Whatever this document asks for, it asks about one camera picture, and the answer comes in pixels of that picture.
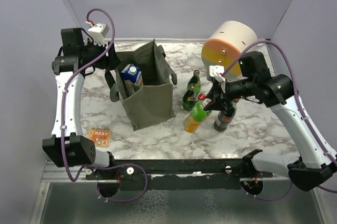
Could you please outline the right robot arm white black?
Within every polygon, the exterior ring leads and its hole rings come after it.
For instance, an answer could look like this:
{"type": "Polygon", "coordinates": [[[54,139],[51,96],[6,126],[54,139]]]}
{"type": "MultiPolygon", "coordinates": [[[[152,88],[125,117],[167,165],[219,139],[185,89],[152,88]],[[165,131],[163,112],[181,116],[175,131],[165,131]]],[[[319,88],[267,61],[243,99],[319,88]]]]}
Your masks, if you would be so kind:
{"type": "Polygon", "coordinates": [[[287,177],[302,191],[310,191],[326,182],[336,172],[336,151],[326,141],[322,145],[317,142],[319,132],[302,110],[292,80],[284,74],[271,76],[261,52],[243,55],[239,66],[244,79],[237,81],[225,78],[223,66],[209,66],[207,78],[213,86],[206,96],[205,110],[229,111],[234,99],[254,96],[279,118],[300,154],[285,157],[254,150],[243,157],[243,173],[247,177],[259,172],[287,177]]]}

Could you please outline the green glass bottle front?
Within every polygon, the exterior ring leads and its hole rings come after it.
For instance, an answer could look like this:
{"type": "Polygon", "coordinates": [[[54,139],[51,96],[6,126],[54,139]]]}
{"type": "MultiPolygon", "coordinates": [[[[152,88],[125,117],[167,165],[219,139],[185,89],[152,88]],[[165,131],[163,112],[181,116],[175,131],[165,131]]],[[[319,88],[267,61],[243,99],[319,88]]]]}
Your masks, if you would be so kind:
{"type": "Polygon", "coordinates": [[[183,95],[182,108],[186,111],[190,111],[192,110],[196,102],[197,102],[197,94],[195,91],[195,86],[193,84],[189,84],[187,86],[185,94],[183,95]]]}

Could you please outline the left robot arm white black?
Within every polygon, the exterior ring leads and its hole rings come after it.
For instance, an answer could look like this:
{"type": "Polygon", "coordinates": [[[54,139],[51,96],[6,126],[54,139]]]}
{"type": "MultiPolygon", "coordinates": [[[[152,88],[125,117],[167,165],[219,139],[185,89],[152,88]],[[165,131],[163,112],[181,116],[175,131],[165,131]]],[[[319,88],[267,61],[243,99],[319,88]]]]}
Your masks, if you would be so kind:
{"type": "Polygon", "coordinates": [[[88,73],[76,73],[82,66],[94,61],[93,69],[105,70],[109,87],[115,84],[111,70],[118,59],[113,43],[105,43],[109,32],[106,24],[93,24],[87,31],[82,28],[61,30],[63,45],[52,62],[57,86],[57,108],[51,137],[44,139],[42,148],[57,167],[98,167],[98,173],[105,179],[116,174],[113,156],[96,149],[94,142],[83,135],[81,126],[81,94],[88,73]]]}

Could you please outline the green tea plastic bottle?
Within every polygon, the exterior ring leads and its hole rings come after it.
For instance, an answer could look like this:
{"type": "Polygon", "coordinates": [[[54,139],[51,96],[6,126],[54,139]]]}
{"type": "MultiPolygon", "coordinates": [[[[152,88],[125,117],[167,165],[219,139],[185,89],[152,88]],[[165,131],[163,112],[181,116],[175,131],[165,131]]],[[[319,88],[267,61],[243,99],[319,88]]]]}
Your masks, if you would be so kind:
{"type": "Polygon", "coordinates": [[[196,104],[190,111],[188,117],[183,122],[184,130],[186,132],[188,133],[195,132],[201,125],[201,123],[210,116],[212,111],[211,110],[206,111],[204,109],[210,102],[211,99],[208,98],[196,102],[196,104]]]}

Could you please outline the blue white beverage carton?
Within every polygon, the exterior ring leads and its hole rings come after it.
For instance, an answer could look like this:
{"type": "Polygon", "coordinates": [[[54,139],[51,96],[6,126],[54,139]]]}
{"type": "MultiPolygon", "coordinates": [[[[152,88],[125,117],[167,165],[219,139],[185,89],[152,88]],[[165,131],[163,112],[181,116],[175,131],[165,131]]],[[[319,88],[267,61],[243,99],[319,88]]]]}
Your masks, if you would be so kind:
{"type": "Polygon", "coordinates": [[[143,86],[142,72],[134,64],[128,64],[121,72],[127,96],[135,94],[143,86]]]}

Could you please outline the olive green canvas bag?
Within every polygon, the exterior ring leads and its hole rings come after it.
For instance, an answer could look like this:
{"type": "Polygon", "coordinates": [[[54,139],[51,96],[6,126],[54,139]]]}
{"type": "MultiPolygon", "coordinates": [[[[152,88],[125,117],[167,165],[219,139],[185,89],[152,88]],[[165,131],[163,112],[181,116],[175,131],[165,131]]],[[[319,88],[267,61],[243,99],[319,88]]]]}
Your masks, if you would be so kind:
{"type": "Polygon", "coordinates": [[[163,46],[152,40],[134,51],[116,52],[120,64],[114,69],[115,76],[106,70],[104,77],[110,88],[110,100],[121,100],[134,131],[160,124],[175,117],[173,111],[173,86],[177,75],[166,61],[163,46]],[[127,94],[122,70],[134,64],[142,73],[144,86],[134,94],[127,94]]]}

